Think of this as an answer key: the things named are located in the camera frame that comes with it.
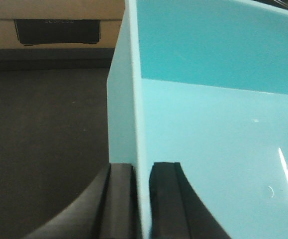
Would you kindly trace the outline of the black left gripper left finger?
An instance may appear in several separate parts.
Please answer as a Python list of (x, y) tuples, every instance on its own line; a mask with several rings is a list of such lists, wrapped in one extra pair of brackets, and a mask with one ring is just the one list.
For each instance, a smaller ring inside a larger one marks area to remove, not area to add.
[(82, 194), (27, 239), (135, 239), (136, 180), (131, 164), (106, 165)]

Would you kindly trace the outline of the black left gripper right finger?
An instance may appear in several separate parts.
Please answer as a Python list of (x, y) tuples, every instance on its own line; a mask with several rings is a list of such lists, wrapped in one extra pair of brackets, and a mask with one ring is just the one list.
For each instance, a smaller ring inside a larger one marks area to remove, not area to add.
[(154, 163), (149, 179), (154, 239), (227, 239), (179, 163)]

